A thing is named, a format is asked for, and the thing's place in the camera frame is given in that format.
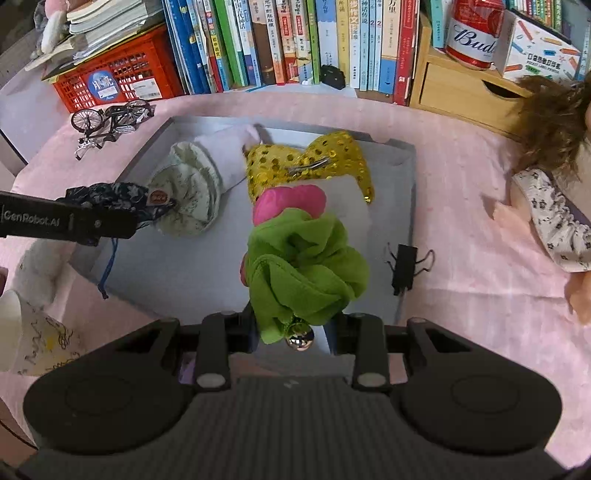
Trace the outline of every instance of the drawer handle hole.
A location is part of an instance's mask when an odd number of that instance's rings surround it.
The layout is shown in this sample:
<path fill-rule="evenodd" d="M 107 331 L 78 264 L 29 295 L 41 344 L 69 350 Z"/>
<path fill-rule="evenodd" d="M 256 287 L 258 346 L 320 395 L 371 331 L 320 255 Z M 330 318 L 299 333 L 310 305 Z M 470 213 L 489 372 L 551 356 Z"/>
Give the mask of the drawer handle hole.
<path fill-rule="evenodd" d="M 495 85 L 494 83 L 487 82 L 485 80 L 482 80 L 482 83 L 484 83 L 484 86 L 486 87 L 486 89 L 489 92 L 491 92 L 493 95 L 503 97 L 503 98 L 522 98 L 521 95 L 519 95 L 518 93 L 512 92 L 512 91 L 507 90 L 506 88 L 503 88 L 503 87 L 499 87 L 498 85 Z"/>

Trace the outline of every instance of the wooden drawer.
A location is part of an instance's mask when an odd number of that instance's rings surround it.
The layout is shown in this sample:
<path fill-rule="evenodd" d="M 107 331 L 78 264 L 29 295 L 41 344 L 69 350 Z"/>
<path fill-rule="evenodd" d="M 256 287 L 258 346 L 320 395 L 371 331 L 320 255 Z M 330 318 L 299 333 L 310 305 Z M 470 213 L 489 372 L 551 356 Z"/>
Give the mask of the wooden drawer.
<path fill-rule="evenodd" d="M 514 133 L 522 97 L 466 72 L 427 65 L 421 105 Z"/>
<path fill-rule="evenodd" d="M 530 94 L 496 70 L 468 69 L 433 48 L 431 25 L 421 13 L 411 107 L 454 116 L 517 139 L 519 105 Z"/>

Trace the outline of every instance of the green fabric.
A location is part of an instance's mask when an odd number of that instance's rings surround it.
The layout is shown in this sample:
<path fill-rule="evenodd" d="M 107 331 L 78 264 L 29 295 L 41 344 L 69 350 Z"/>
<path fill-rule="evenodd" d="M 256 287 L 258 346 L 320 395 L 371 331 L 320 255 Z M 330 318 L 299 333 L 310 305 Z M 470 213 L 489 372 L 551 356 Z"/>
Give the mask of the green fabric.
<path fill-rule="evenodd" d="M 261 339 L 274 343 L 294 316 L 328 322 L 365 291 L 369 268 L 334 215 L 288 208 L 252 230 L 245 275 Z"/>

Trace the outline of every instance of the pink tablecloth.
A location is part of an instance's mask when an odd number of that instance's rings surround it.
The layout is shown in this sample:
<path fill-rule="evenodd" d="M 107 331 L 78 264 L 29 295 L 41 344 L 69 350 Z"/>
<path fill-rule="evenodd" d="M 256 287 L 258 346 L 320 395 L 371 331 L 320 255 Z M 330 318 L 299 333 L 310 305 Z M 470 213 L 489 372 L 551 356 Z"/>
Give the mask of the pink tablecloth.
<path fill-rule="evenodd" d="M 406 316 L 422 316 L 549 378 L 563 416 L 548 450 L 565 465 L 591 453 L 591 333 L 565 300 L 569 276 L 532 238 L 517 238 L 489 216 L 506 198 L 515 144 L 473 125 L 369 100 L 284 93 L 236 93 L 158 102 L 156 116 L 116 144 L 74 159 L 78 133 L 64 125 L 17 177 L 14 191 L 57 198 L 68 187 L 113 181 L 172 115 L 266 116 L 398 138 L 417 149 L 414 244 L 437 263 L 417 278 Z M 0 266 L 12 273 L 28 239 L 0 241 Z M 50 313 L 81 329 L 89 348 L 150 321 L 131 306 L 103 301 L 95 287 L 66 269 Z M 0 397 L 23 424 L 31 380 L 0 374 Z"/>

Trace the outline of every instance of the budweiser logo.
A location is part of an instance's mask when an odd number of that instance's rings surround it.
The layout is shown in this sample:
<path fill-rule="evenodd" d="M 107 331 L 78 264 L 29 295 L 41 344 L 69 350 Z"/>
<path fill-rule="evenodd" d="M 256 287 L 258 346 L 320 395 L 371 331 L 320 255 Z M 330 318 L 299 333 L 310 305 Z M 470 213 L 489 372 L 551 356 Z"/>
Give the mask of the budweiser logo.
<path fill-rule="evenodd" d="M 492 55 L 496 48 L 496 39 L 492 37 L 492 35 L 476 30 L 469 30 L 464 27 L 465 25 L 462 24 L 455 24 L 453 26 L 453 31 L 455 32 L 453 40 L 464 47 L 474 48 L 475 50 Z M 493 41 L 491 43 L 486 43 L 491 37 L 493 38 Z"/>

